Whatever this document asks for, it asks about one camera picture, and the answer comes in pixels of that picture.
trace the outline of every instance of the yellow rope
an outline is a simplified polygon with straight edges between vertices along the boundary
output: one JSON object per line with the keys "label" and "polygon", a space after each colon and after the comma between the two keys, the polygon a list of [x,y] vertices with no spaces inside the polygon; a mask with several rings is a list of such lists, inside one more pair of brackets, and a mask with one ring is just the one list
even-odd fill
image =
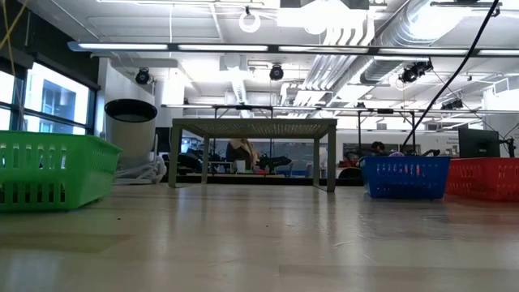
{"label": "yellow rope", "polygon": [[[9,23],[7,22],[7,8],[6,8],[6,0],[3,0],[3,20],[6,25],[6,31],[9,30]],[[9,61],[11,61],[11,69],[13,71],[13,76],[16,76],[15,72],[15,60],[13,59],[13,49],[11,47],[11,37],[9,35],[7,37],[7,47],[9,48]]]}
{"label": "yellow rope", "polygon": [[[11,25],[11,27],[9,29],[7,29],[6,36],[3,37],[2,42],[0,42],[0,49],[2,49],[3,46],[6,44],[6,41],[9,39],[11,33],[13,32],[13,29],[15,29],[15,26],[18,23],[19,18],[24,13],[25,7],[27,6],[27,2],[29,2],[29,0],[25,0],[24,4],[22,5],[22,9],[19,10],[18,15],[15,18],[15,21],[13,21],[13,24]],[[3,3],[3,9],[4,10],[6,9],[6,2],[5,1]]]}

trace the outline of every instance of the small table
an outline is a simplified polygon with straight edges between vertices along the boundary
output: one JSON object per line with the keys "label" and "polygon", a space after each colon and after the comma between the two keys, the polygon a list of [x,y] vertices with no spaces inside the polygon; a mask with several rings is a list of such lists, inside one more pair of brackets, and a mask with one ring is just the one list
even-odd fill
{"label": "small table", "polygon": [[[337,120],[335,118],[174,118],[169,155],[169,186],[176,187],[177,161],[182,130],[204,137],[202,183],[208,181],[209,144],[211,138],[229,139],[312,139],[314,165],[319,165],[321,138],[328,136],[328,168],[326,191],[335,191]],[[319,187],[319,167],[313,168],[313,184]]]}

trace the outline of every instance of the red plastic basket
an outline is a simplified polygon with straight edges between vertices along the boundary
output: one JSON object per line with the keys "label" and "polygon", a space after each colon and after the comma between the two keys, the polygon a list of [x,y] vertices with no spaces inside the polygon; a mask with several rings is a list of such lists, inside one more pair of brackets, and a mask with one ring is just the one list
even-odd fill
{"label": "red plastic basket", "polygon": [[448,195],[494,201],[519,201],[519,158],[451,160]]}

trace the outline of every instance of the wooden floor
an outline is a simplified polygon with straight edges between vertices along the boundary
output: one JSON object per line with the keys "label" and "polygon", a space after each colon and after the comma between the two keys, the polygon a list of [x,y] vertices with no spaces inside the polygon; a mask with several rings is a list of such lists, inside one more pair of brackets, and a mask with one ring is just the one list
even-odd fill
{"label": "wooden floor", "polygon": [[519,204],[360,187],[117,187],[0,215],[2,292],[517,292]]}

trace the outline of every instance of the security camera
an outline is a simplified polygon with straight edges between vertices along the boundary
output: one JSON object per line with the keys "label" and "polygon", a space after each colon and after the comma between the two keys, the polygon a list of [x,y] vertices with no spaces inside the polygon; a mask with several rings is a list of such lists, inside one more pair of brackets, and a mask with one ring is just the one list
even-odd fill
{"label": "security camera", "polygon": [[140,68],[139,73],[135,76],[135,82],[140,85],[148,85],[153,81],[153,77],[149,74],[149,68]]}
{"label": "security camera", "polygon": [[283,79],[283,69],[281,69],[281,65],[272,65],[272,70],[270,71],[270,80],[278,81]]}

